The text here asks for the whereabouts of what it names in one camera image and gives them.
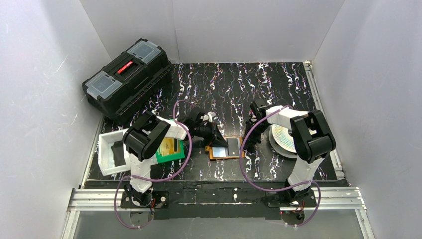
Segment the dark credit card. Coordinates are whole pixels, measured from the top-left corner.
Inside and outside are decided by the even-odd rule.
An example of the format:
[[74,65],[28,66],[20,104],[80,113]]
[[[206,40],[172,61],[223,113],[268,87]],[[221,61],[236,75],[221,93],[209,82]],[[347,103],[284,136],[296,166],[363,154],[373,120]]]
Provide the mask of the dark credit card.
[[229,157],[239,157],[240,139],[236,138],[236,137],[228,137],[226,139],[226,141],[227,141],[227,156],[229,156]]

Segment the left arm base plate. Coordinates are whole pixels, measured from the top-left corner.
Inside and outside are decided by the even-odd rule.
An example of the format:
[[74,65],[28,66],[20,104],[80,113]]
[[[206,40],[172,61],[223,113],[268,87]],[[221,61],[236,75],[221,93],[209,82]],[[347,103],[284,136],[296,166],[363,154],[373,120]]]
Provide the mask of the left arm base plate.
[[124,191],[120,200],[120,207],[123,209],[161,209],[169,205],[168,191],[147,191],[143,201],[140,201],[130,193]]

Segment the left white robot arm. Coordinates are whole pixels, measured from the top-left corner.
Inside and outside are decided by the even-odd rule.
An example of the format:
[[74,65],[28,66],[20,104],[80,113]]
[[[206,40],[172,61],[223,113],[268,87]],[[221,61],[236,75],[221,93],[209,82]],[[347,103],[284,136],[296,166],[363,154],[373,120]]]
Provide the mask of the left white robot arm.
[[139,201],[145,199],[152,186],[151,166],[158,163],[155,153],[166,137],[187,140],[187,129],[191,137],[203,138],[207,146],[227,147],[227,141],[212,118],[212,115],[198,107],[193,107],[187,116],[181,119],[183,126],[151,112],[140,116],[123,136],[132,176],[129,185],[124,187],[126,193]]

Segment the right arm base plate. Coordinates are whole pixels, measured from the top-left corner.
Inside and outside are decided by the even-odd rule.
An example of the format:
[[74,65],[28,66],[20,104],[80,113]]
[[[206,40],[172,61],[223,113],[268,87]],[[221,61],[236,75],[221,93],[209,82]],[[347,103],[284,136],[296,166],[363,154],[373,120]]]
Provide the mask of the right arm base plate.
[[266,192],[262,201],[270,208],[302,208],[315,207],[317,205],[317,197],[314,191],[308,187],[301,191],[289,189],[281,192]]

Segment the orange leather card holder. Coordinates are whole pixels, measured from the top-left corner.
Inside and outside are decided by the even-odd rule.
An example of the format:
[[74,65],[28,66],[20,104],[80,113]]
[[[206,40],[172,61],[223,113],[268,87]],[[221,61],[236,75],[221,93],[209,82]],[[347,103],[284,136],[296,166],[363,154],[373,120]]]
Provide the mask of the orange leather card holder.
[[[240,139],[239,146],[243,143],[242,137],[236,137]],[[205,151],[209,153],[210,160],[222,160],[222,159],[235,159],[239,157],[244,157],[244,153],[239,153],[239,157],[229,157],[227,156],[227,147],[210,147],[206,146]]]

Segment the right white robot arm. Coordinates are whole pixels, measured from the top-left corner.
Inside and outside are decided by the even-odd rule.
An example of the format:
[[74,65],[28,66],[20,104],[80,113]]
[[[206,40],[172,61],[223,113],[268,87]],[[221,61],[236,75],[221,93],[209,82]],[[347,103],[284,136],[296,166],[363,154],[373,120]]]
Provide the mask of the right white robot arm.
[[261,135],[270,125],[279,125],[292,132],[297,159],[284,188],[273,192],[302,192],[313,181],[316,169],[336,148],[335,138],[322,111],[298,111],[284,106],[250,104],[252,117],[246,123],[240,152],[261,142]]

